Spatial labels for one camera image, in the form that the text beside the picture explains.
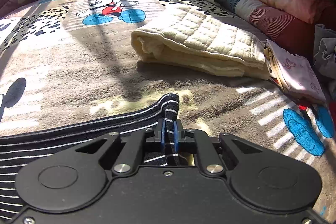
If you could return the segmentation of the navy white striped shirt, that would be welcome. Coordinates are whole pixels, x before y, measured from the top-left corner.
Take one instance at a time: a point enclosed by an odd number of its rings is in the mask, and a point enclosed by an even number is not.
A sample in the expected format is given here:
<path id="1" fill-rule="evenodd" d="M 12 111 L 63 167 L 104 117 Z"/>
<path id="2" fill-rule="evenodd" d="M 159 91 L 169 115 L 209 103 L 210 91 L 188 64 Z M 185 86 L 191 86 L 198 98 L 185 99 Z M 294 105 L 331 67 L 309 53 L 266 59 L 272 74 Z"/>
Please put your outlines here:
<path id="1" fill-rule="evenodd" d="M 149 165 L 186 165 L 186 157 L 175 149 L 173 121 L 179 112 L 179 95 L 167 93 L 150 106 L 130 113 L 29 132 L 1 138 L 1 222 L 6 223 L 23 207 L 15 189 L 15 177 L 28 163 L 75 145 L 91 141 L 110 132 L 126 137 L 138 130 L 155 128 L 165 121 L 165 152 L 147 152 L 144 163 Z"/>

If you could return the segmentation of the stack of folded clothes right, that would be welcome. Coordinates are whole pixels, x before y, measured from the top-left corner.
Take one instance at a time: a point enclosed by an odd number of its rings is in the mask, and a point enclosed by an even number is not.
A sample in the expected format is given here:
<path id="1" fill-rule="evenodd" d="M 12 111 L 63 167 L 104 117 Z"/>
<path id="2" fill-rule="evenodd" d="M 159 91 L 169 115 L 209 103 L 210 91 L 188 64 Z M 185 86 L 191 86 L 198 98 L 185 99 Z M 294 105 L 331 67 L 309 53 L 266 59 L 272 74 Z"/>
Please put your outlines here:
<path id="1" fill-rule="evenodd" d="M 323 24 L 315 25 L 313 66 L 320 75 L 331 79 L 328 88 L 335 101 L 335 31 Z"/>

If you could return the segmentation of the folded cream quilted blanket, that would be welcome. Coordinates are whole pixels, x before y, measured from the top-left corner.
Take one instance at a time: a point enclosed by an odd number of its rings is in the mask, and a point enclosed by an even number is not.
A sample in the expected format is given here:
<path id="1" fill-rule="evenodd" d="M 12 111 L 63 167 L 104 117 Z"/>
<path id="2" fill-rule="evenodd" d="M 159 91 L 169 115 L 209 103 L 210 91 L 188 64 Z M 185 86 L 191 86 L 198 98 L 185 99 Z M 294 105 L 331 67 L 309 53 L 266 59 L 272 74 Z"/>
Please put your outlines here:
<path id="1" fill-rule="evenodd" d="M 131 33 L 131 46 L 146 63 L 179 65 L 216 76 L 266 80 L 263 41 L 195 6 L 168 6 Z"/>

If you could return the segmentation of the Mickey Mouse fleece blanket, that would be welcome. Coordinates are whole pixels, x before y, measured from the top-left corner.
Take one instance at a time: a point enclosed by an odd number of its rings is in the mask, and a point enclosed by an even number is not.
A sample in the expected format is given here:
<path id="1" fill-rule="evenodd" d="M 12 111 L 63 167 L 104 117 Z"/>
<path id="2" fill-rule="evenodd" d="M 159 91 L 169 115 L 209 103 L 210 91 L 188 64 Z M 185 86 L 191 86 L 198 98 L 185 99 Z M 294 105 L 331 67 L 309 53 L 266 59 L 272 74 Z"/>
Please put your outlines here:
<path id="1" fill-rule="evenodd" d="M 321 157 L 306 152 L 282 119 L 297 106 L 275 84 L 141 61 L 132 31 L 178 3 L 239 21 L 201 0 L 40 0 L 3 17 L 1 137 L 130 113 L 177 93 L 185 127 L 235 134 L 318 170 L 315 210 L 334 222 L 335 140 L 323 139 Z"/>

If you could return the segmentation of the folded white purple-print cloth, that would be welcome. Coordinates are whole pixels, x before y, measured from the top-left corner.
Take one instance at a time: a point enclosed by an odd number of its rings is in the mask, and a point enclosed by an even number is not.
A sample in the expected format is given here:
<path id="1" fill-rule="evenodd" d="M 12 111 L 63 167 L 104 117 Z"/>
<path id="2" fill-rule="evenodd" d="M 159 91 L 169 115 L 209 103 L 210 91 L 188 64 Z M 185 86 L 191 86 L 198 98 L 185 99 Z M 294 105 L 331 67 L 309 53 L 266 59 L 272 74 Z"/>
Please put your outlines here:
<path id="1" fill-rule="evenodd" d="M 292 55 L 270 39 L 266 41 L 264 55 L 270 77 L 283 93 L 310 103 L 325 104 L 321 85 L 305 57 Z"/>

